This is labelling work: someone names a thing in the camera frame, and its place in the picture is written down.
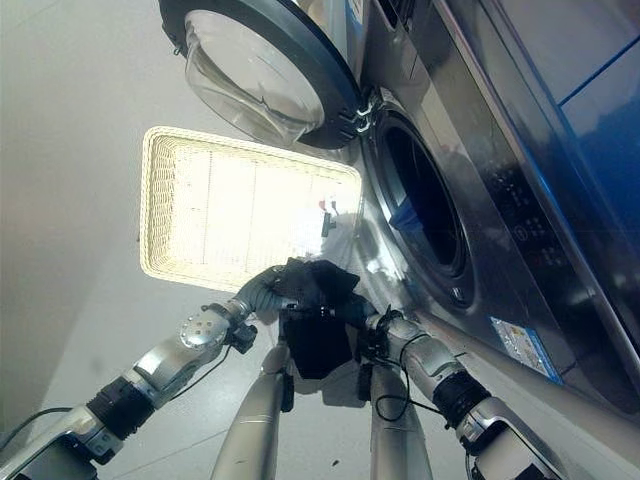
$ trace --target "sticker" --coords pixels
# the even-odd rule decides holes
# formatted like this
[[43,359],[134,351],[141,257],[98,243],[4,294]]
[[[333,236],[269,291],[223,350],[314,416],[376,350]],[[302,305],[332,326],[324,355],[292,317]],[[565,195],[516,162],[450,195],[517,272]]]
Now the sticker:
[[362,19],[364,18],[363,0],[349,0],[349,8],[356,21],[362,25]]
[[511,358],[543,374],[558,385],[563,384],[535,330],[519,327],[499,318],[489,318]]

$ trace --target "black connector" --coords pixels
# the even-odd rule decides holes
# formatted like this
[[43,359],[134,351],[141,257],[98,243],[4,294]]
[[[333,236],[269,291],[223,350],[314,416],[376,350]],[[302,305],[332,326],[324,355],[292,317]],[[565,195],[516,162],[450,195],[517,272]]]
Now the black connector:
[[371,378],[373,377],[373,364],[363,363],[358,370],[358,400],[371,401]]
[[284,374],[284,393],[282,394],[282,404],[280,411],[288,413],[293,410],[293,402],[295,397],[295,385],[293,383],[293,376],[288,373]]
[[449,426],[457,428],[462,419],[491,394],[467,371],[454,373],[433,392],[433,403],[442,412]]
[[240,324],[233,332],[227,333],[225,343],[231,345],[242,355],[247,353],[258,335],[258,329],[255,325]]
[[87,408],[120,440],[135,433],[154,412],[149,399],[123,377],[100,390]]

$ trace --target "white label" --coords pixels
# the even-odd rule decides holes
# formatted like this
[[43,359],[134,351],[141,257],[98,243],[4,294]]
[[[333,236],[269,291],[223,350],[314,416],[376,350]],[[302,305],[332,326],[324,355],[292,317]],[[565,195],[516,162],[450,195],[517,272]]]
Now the white label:
[[490,318],[511,358],[533,368],[555,383],[562,384],[535,330],[519,327],[499,318]]

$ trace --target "robotic arm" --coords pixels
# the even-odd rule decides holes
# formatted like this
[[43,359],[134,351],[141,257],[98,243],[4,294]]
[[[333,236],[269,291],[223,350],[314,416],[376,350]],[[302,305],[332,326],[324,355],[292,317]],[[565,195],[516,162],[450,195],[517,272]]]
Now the robotic arm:
[[104,387],[86,405],[74,408],[0,469],[0,479],[62,480],[96,477],[123,441],[169,402],[223,346],[245,353],[257,334],[247,317],[292,301],[275,295],[271,284],[280,267],[250,280],[224,305],[212,304],[187,318],[173,335],[147,352],[130,370]]
[[502,400],[493,397],[449,349],[398,311],[375,314],[355,325],[363,336],[361,353],[374,364],[404,369],[420,391],[455,429],[477,480],[563,478],[560,461]]

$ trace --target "black cloth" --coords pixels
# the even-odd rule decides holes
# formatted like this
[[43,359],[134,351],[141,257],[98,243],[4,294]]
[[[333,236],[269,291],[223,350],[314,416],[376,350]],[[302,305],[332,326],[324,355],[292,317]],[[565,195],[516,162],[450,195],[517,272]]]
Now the black cloth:
[[347,302],[360,277],[327,260],[289,259],[274,291],[296,300],[280,311],[280,325],[302,378],[322,379],[353,358],[345,323],[329,315]]

